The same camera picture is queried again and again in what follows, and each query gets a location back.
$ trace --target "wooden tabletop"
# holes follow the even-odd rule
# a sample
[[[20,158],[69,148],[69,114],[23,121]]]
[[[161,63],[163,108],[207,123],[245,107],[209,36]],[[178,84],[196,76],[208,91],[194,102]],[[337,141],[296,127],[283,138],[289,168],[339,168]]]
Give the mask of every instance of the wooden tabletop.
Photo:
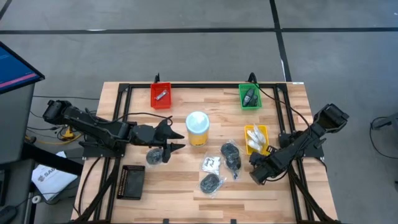
[[[118,82],[104,83],[97,116],[112,119],[118,85]],[[290,104],[311,123],[312,114],[304,85],[302,83],[287,83],[287,86]],[[264,91],[271,96],[274,95],[271,89],[264,88]],[[231,219],[237,219],[238,223],[295,222],[288,177],[277,182],[267,182],[265,185],[255,184],[249,176],[252,166],[249,164],[248,155],[243,154],[243,168],[237,181],[234,181],[231,173],[221,166],[221,175],[227,179],[217,191],[215,198],[203,194],[198,188],[198,184],[206,176],[206,173],[200,170],[200,164],[206,152],[220,154],[220,147],[230,139],[233,139],[245,151],[245,125],[254,123],[266,125],[270,145],[279,147],[277,137],[280,129],[274,100],[261,95],[261,109],[243,111],[240,107],[238,89],[173,88],[171,109],[154,110],[150,107],[149,96],[149,88],[133,89],[129,112],[172,115],[174,122],[172,129],[187,137],[185,118],[192,111],[201,110],[210,118],[209,140],[203,147],[189,145],[187,138],[174,141],[187,144],[187,146],[173,152],[168,164],[146,167],[141,200],[115,199],[112,222],[161,223],[164,218],[169,218],[171,223],[229,223]],[[283,106],[282,109],[285,124],[288,124],[285,107]],[[294,113],[293,116],[297,130],[307,128],[297,114]],[[145,115],[130,116],[128,120],[153,126],[160,121],[159,118]],[[147,151],[147,147],[128,145],[121,164],[145,166]],[[93,158],[85,161],[78,195],[88,169],[94,161]],[[99,160],[88,178],[83,192],[83,210],[98,192],[103,161],[104,159]],[[310,193],[326,214],[337,218],[325,168],[311,158],[304,159],[303,164]],[[109,190],[103,200],[101,218],[105,217],[108,194]],[[302,216],[305,218],[305,207],[300,193],[299,199]],[[76,217],[76,212],[73,212],[72,218]]]

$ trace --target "monitor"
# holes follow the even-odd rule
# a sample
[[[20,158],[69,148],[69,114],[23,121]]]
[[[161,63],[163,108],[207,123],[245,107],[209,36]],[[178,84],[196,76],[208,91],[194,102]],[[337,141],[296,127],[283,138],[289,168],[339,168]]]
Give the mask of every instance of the monitor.
[[[43,74],[0,42],[0,94],[44,78]]]

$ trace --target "yellow bin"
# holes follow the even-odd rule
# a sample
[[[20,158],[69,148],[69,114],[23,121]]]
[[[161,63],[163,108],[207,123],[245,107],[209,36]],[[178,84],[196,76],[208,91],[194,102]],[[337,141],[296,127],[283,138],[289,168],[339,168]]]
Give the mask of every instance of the yellow bin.
[[[190,113],[185,120],[188,130],[188,140],[192,146],[203,146],[208,139],[210,120],[201,111]]]
[[[257,127],[259,128],[261,133],[266,137],[266,140],[267,140],[267,142],[262,145],[262,149],[261,149],[260,153],[265,155],[265,156],[268,156],[269,152],[267,151],[267,147],[268,147],[267,126],[265,126],[265,125],[257,125]],[[248,130],[254,131],[254,126],[253,125],[246,125],[244,127],[244,138],[246,140],[246,152],[247,152],[248,155],[251,155],[255,149],[253,149],[252,147],[248,146],[248,139],[250,139],[250,136],[248,136]]]

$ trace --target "gray floor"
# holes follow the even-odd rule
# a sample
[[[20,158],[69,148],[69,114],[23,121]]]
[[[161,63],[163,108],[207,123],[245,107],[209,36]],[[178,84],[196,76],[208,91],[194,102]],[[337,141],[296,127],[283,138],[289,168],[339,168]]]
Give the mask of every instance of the gray floor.
[[[398,27],[397,1],[277,0],[282,27]],[[12,0],[0,30],[273,27],[260,0]],[[339,219],[396,223],[398,163],[377,154],[369,122],[398,112],[398,32],[283,34],[292,79],[305,82],[312,111],[335,103],[351,117],[325,143],[328,176]],[[37,95],[99,97],[105,81],[283,81],[274,33],[0,35],[46,75]],[[71,100],[95,110],[96,101]],[[34,99],[42,114],[47,100]],[[31,117],[30,126],[49,127]],[[398,156],[390,128],[374,133],[384,153]],[[76,145],[42,148],[67,150]],[[36,223],[65,222],[73,199],[40,204]]]

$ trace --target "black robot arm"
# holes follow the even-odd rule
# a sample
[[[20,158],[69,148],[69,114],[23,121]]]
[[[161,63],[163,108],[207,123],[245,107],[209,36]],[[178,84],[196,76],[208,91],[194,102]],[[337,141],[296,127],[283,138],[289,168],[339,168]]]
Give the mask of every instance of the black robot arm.
[[[98,147],[117,151],[126,143],[136,146],[156,146],[163,148],[163,162],[168,162],[171,152],[184,147],[184,144],[167,143],[168,139],[183,139],[184,136],[172,131],[167,119],[157,127],[138,125],[136,122],[108,121],[79,110],[69,101],[52,101],[43,114],[43,119],[50,124],[67,124],[96,139]]]
[[[289,168],[295,158],[302,157],[305,150],[314,147],[318,149],[326,139],[320,139],[325,133],[336,133],[347,123],[348,115],[334,104],[326,105],[314,116],[314,122],[305,131],[293,134],[282,149],[269,156],[254,152],[250,163],[254,170],[250,172],[257,184],[264,184],[267,178],[277,177]]]

